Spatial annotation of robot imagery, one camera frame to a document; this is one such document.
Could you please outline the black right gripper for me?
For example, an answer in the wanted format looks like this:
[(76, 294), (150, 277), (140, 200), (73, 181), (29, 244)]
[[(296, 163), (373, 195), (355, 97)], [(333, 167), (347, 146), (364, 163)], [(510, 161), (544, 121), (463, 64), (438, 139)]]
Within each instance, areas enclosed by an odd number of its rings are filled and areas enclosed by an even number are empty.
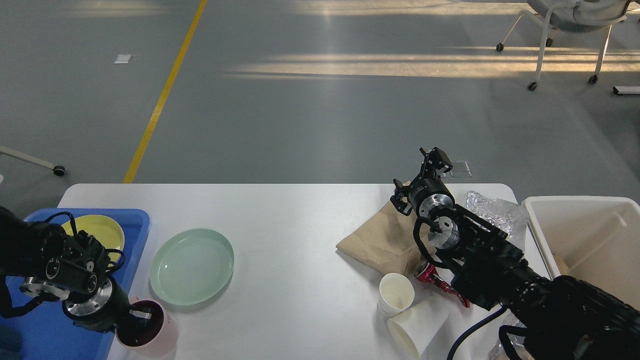
[(455, 198), (440, 180), (453, 170), (453, 163), (448, 155), (438, 146), (430, 150), (420, 147), (423, 161), (417, 181), (401, 182), (392, 180), (394, 192), (390, 202), (398, 213), (408, 217), (412, 210), (416, 216), (427, 217), (436, 207), (453, 207)]

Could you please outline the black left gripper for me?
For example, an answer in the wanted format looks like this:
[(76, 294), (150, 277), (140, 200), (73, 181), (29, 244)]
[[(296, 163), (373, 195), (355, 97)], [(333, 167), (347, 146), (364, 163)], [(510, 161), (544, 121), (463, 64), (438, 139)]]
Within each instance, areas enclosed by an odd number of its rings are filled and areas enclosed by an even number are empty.
[(131, 308), (128, 294), (111, 276), (88, 300), (63, 301), (62, 313), (74, 326), (99, 333), (114, 333), (119, 327), (122, 335), (141, 335), (153, 327), (151, 308)]

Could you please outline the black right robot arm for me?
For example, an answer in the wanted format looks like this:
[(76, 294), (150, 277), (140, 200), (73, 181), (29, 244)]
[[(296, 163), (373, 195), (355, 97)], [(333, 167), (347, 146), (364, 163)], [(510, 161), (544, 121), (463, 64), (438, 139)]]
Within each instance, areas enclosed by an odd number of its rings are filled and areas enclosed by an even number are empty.
[(519, 358), (510, 336), (522, 337), (535, 360), (639, 358), (638, 310), (573, 276), (537, 274), (505, 231), (456, 203), (441, 179), (453, 168), (448, 155), (436, 146), (419, 151), (418, 174), (407, 185), (395, 179), (390, 202), (402, 215), (416, 214), (413, 240), (426, 264), (452, 272), (451, 287), (473, 305), (500, 306), (455, 340), (449, 360), (465, 339), (505, 312), (522, 323), (498, 329), (510, 360)]

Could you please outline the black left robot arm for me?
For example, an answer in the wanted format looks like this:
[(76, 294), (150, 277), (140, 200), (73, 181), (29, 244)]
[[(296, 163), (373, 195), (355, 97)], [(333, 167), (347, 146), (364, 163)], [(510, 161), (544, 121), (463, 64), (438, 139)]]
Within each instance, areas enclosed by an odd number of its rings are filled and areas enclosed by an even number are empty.
[(42, 303), (62, 302), (73, 325), (94, 332), (145, 331), (160, 321), (159, 310), (130, 303), (114, 280), (125, 253), (105, 248), (77, 228), (71, 212), (63, 214), (71, 234), (53, 215), (27, 222), (1, 209), (1, 316), (22, 317)]

